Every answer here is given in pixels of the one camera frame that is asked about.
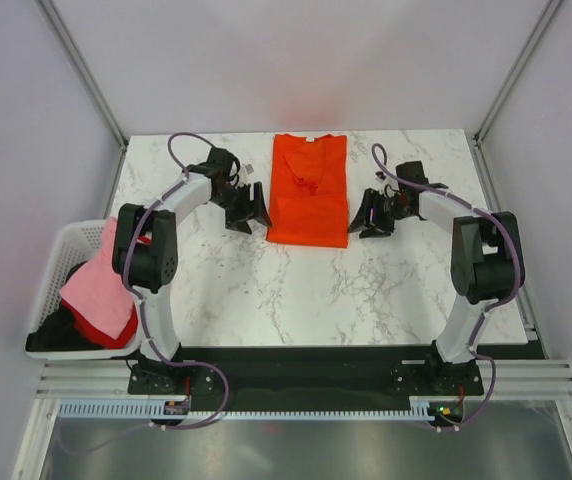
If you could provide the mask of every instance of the table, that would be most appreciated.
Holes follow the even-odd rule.
[[[321,136],[328,132],[294,133]],[[484,196],[461,130],[330,132],[348,136],[347,193],[352,219],[365,188],[381,188],[370,147],[382,143],[388,165],[421,160],[476,206]],[[249,181],[270,199],[275,133],[204,135],[251,164]],[[146,203],[179,178],[167,135],[131,138],[112,203]],[[174,150],[199,163],[208,146],[178,138]],[[172,284],[173,322],[184,346],[329,346],[427,344],[442,331],[455,291],[451,238],[439,227],[405,219],[386,239],[351,235],[347,249],[276,245],[251,222],[253,235],[224,228],[224,211],[200,207],[178,227],[179,269]],[[515,302],[495,310],[482,343],[526,343]]]

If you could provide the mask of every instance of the pink cloth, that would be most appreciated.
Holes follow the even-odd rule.
[[[99,252],[73,274],[59,294],[97,330],[119,337],[133,312],[133,297],[113,271],[117,219],[110,217],[100,237]]]

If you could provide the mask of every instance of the wall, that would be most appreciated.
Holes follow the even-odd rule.
[[[545,0],[54,0],[128,135],[476,130]]]
[[[0,479],[41,365],[23,342],[56,232],[97,218],[116,145],[31,0],[0,0]]]
[[[566,2],[486,143],[517,214],[526,276],[551,353],[572,362],[572,2]]]

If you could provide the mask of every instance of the basket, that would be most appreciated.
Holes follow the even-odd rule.
[[[44,319],[54,312],[61,301],[59,290],[64,286],[70,269],[80,262],[90,260],[99,250],[99,237],[106,220],[88,220],[66,225],[57,235],[55,245],[48,259],[46,271],[35,298],[30,317],[29,332],[37,331]],[[74,352],[29,352],[30,357],[48,360],[97,360],[121,357],[133,353],[141,342],[141,328],[124,348]]]

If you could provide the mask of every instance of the orange shirt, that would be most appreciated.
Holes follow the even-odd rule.
[[[275,135],[266,239],[319,247],[348,246],[346,136],[314,142]]]

